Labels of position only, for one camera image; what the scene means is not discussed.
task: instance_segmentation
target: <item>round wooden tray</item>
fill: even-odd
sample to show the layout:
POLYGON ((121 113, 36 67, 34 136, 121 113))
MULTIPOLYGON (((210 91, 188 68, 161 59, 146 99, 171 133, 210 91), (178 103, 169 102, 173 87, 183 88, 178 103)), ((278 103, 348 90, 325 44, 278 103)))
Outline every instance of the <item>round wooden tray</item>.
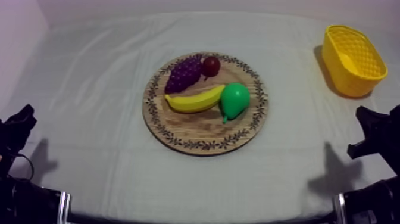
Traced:
POLYGON ((173 59, 160 68, 147 84, 143 96, 143 116, 147 127, 164 145, 190 155, 219 155, 233 151, 250 141, 265 122, 268 96, 259 76, 250 66, 225 54, 200 52, 173 59), (218 105, 194 114, 174 112, 164 98, 164 88, 174 66, 185 58, 202 54, 221 62, 216 77, 202 76, 193 86, 176 95, 194 95, 220 84, 242 83, 250 92, 249 108, 236 119, 222 124, 218 105))

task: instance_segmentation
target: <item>yellow banana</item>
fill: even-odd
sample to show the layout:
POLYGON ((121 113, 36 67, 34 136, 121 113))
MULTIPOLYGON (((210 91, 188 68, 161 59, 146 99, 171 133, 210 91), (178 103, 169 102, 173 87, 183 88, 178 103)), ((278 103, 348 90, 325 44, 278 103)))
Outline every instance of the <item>yellow banana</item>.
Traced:
POLYGON ((210 109, 211 107, 216 105, 221 98, 221 93, 224 88, 225 85, 219 85, 208 91, 202 92, 201 94, 189 97, 172 98, 169 95, 165 95, 165 99, 176 111, 182 113, 195 113, 210 109))

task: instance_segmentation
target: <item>toy pear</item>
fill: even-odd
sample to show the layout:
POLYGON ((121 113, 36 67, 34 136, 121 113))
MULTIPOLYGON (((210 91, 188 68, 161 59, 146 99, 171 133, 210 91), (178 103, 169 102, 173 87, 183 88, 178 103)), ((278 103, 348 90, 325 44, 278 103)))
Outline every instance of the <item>toy pear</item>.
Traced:
POLYGON ((235 119, 250 104, 250 93, 246 86, 240 83, 228 84, 221 94, 223 123, 235 119))

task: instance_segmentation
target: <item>plastic basket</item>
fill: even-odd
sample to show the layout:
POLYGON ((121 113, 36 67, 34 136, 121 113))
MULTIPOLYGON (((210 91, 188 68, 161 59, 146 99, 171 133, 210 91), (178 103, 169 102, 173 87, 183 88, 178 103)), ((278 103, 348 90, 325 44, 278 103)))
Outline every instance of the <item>plastic basket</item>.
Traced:
POLYGON ((322 57, 336 89, 350 97, 366 95, 388 74, 370 40, 350 27, 326 29, 322 57))

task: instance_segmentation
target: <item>table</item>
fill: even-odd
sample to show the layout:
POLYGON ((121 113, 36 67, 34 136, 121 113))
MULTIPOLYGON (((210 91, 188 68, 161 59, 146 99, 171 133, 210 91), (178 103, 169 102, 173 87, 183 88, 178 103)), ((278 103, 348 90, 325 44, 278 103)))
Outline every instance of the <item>table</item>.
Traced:
MULTIPOLYGON (((363 99, 335 94, 320 66, 331 21, 257 13, 154 14, 58 27, 32 56, 1 117, 31 104, 25 151, 34 183, 72 194, 72 210, 121 220, 256 222, 323 214, 330 197, 394 175, 378 155, 351 161, 363 139, 354 114, 400 104, 398 36, 354 26, 388 77, 363 99), (248 63, 270 108, 260 133, 210 158, 161 145, 142 118, 142 94, 164 63, 214 51, 248 63)), ((14 168, 26 173, 27 167, 14 168)))

